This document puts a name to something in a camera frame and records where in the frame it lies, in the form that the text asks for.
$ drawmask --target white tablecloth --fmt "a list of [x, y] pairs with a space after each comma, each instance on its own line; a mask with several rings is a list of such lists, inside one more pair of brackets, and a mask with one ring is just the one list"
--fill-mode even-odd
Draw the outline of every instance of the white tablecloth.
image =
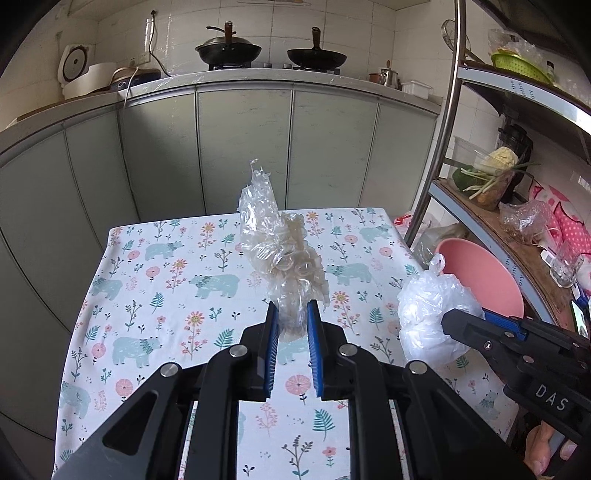
[[[349, 342], [380, 361], [404, 365], [397, 295], [419, 266], [386, 213], [299, 213], [330, 284], [323, 320], [341, 325]], [[264, 321], [266, 283], [242, 255], [239, 222], [233, 214], [111, 230], [64, 368], [56, 469], [160, 365], [205, 363]], [[316, 398], [309, 358], [306, 338], [280, 344], [271, 398], [241, 403], [238, 478], [349, 475], [347, 404]], [[438, 373], [506, 437], [517, 406], [478, 352]]]

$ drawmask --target wok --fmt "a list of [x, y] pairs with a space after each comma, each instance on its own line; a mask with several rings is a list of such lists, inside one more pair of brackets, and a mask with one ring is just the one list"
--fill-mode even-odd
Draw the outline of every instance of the wok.
[[232, 22], [226, 22], [224, 30], [218, 27], [207, 27], [208, 30], [224, 32], [223, 37], [207, 40], [204, 44], [195, 47], [201, 59], [211, 66], [243, 65], [255, 60], [261, 48], [253, 45], [245, 38], [234, 37]]
[[347, 55], [320, 48], [320, 29], [318, 27], [312, 28], [312, 40], [314, 42], [312, 48], [287, 50], [287, 56], [293, 63], [303, 69], [334, 70], [347, 60]]

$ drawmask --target green basket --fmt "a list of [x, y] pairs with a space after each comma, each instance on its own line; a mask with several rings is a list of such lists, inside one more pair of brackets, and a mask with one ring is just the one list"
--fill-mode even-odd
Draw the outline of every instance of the green basket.
[[491, 55], [492, 64], [498, 69], [510, 70], [525, 77], [552, 85], [550, 79], [538, 68], [522, 59], [519, 55], [507, 51], [497, 51]]

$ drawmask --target metal pole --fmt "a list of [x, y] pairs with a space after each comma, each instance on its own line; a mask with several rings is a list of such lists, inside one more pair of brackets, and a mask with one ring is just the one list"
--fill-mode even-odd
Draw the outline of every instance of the metal pole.
[[457, 70], [464, 59], [466, 49], [466, 0], [456, 0], [456, 26], [454, 33], [456, 36], [456, 45], [453, 50], [452, 72], [449, 78], [449, 87], [447, 89], [447, 102], [443, 113], [441, 114], [441, 128], [433, 153], [433, 160], [425, 179], [425, 185], [418, 198], [417, 207], [414, 210], [413, 219], [410, 222], [404, 241], [410, 247], [414, 238], [417, 236], [418, 228], [427, 211], [429, 205], [429, 186], [431, 182], [439, 175], [441, 165], [445, 158], [447, 145], [452, 136], [453, 121], [456, 118], [457, 104], [460, 100], [460, 88], [462, 81], [457, 78]]

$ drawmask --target metal bolt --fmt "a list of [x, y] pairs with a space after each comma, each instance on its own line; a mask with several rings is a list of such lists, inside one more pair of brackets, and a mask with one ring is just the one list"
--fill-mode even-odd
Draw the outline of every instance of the metal bolt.
[[165, 364], [160, 367], [160, 375], [163, 377], [172, 377], [178, 372], [177, 364]]
[[421, 362], [419, 360], [415, 360], [414, 362], [410, 362], [408, 366], [410, 371], [415, 375], [423, 375], [427, 373], [427, 364], [425, 362]]
[[339, 352], [343, 356], [354, 356], [357, 353], [357, 347], [351, 343], [345, 343], [339, 347]]
[[230, 355], [235, 356], [235, 357], [239, 357], [239, 356], [245, 356], [248, 353], [248, 348], [246, 348], [246, 346], [244, 345], [234, 345], [233, 347], [230, 348]]

